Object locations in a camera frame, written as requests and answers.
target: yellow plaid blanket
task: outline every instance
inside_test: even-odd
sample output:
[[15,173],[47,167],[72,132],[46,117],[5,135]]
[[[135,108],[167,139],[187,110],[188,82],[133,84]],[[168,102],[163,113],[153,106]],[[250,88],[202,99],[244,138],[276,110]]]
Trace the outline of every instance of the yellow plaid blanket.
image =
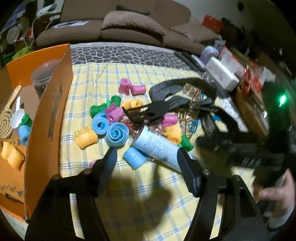
[[[119,95],[118,86],[121,78],[130,79],[133,85],[146,85],[147,93],[137,96],[146,104],[151,102],[148,94],[151,86],[169,79],[199,76],[193,71],[112,63],[74,65],[73,74],[61,128],[59,169],[62,177],[77,175],[88,168],[90,162],[102,158],[107,152],[109,147],[104,139],[85,150],[79,149],[74,132],[91,125],[89,109],[92,105],[100,105],[113,95]],[[135,98],[122,94],[120,97],[122,101]],[[219,98],[215,104],[222,107]],[[220,129],[225,129],[222,123],[217,125]],[[202,134],[199,126],[191,138],[191,143],[194,144],[196,137]],[[147,162],[133,171],[122,159],[131,142],[129,139],[123,147],[118,148],[118,160],[112,178],[96,201],[110,240],[182,241],[191,224],[198,199],[188,192],[181,174],[155,162]],[[225,167],[222,157],[197,148],[190,153],[204,168],[210,169],[213,173],[228,177],[234,174],[241,175],[251,188],[251,170]],[[76,235],[83,238],[74,194],[70,195],[70,200]],[[221,213],[218,202],[212,238],[218,234]]]

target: finger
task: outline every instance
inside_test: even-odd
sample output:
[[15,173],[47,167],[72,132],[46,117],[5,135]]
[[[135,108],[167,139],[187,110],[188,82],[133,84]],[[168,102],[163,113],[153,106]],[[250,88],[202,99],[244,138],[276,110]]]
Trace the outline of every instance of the finger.
[[291,186],[294,186],[294,178],[293,178],[293,175],[292,175],[290,169],[288,168],[285,173],[285,180],[284,180],[283,187],[288,188]]
[[260,200],[259,198],[259,192],[263,189],[263,186],[259,185],[258,183],[253,183],[253,196],[254,200],[258,202]]
[[268,201],[282,201],[285,198],[286,189],[281,188],[265,188],[259,192],[259,197],[261,200]]

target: brown pillow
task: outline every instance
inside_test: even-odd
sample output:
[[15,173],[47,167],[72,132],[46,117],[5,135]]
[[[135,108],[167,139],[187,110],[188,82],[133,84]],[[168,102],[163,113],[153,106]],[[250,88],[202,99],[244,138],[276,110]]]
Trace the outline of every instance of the brown pillow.
[[116,27],[139,29],[162,36],[166,35],[166,30],[158,22],[148,16],[135,12],[109,12],[104,18],[101,29]]
[[196,43],[201,43],[211,39],[220,39],[219,35],[215,34],[208,28],[201,26],[197,19],[193,19],[190,20],[189,23],[184,23],[170,28],[170,30],[186,36]]

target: woven basket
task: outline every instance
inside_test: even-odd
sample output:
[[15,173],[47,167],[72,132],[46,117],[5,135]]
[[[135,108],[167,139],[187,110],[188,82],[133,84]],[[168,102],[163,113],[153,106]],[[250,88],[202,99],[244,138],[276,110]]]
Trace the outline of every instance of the woven basket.
[[260,122],[259,118],[256,116],[251,105],[246,101],[246,97],[242,94],[242,87],[244,86],[245,78],[243,78],[237,87],[237,92],[235,94],[235,101],[237,104],[237,108],[239,109],[246,126],[248,129],[260,136],[261,138],[266,138],[268,136],[268,131],[265,129],[263,124]]

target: green light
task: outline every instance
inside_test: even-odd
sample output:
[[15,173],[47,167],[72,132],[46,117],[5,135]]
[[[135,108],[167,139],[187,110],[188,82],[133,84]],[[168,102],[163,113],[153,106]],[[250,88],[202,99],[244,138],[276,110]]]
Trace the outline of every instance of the green light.
[[279,107],[281,107],[285,103],[286,99],[287,97],[285,95],[279,98]]

